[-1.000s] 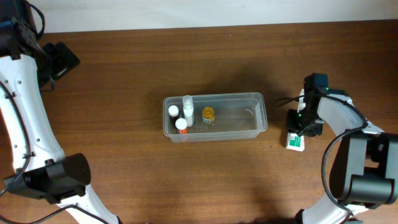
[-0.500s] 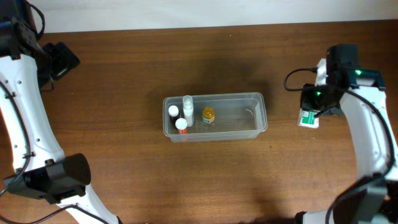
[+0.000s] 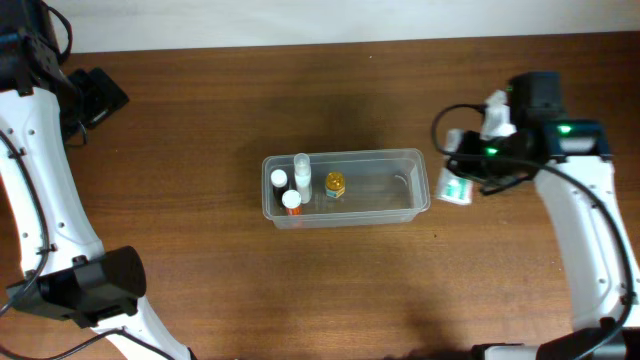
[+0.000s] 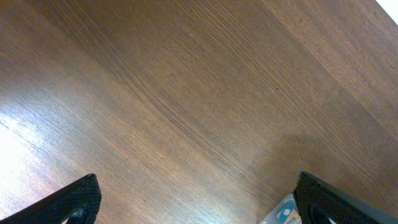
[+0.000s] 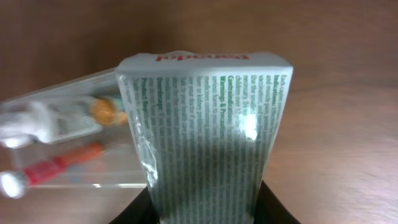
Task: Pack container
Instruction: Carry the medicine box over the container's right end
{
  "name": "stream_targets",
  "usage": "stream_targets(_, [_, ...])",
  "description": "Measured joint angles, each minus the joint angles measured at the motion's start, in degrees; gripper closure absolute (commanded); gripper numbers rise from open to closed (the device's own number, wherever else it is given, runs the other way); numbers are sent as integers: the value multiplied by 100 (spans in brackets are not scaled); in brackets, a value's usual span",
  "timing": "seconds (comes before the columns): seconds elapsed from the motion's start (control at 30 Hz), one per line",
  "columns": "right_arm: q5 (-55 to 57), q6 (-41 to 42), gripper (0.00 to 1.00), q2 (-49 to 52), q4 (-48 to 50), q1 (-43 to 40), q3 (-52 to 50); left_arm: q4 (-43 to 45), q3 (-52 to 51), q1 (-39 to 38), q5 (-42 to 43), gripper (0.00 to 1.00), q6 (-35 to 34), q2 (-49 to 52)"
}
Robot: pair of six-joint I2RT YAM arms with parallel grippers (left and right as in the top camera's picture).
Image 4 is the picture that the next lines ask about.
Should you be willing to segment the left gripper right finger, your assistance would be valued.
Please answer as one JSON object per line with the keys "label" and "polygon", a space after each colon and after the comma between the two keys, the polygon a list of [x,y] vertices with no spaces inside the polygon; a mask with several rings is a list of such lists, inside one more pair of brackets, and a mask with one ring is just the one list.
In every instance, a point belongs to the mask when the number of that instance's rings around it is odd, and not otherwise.
{"label": "left gripper right finger", "polygon": [[293,191],[302,223],[397,224],[397,218],[344,193],[308,172],[301,172]]}

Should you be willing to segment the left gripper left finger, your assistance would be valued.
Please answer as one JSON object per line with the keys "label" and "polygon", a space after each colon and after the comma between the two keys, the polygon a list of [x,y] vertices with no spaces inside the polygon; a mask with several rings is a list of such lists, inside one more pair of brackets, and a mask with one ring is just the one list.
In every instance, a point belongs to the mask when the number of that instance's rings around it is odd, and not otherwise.
{"label": "left gripper left finger", "polygon": [[101,205],[95,174],[88,174],[25,209],[1,220],[14,223],[93,224]]}

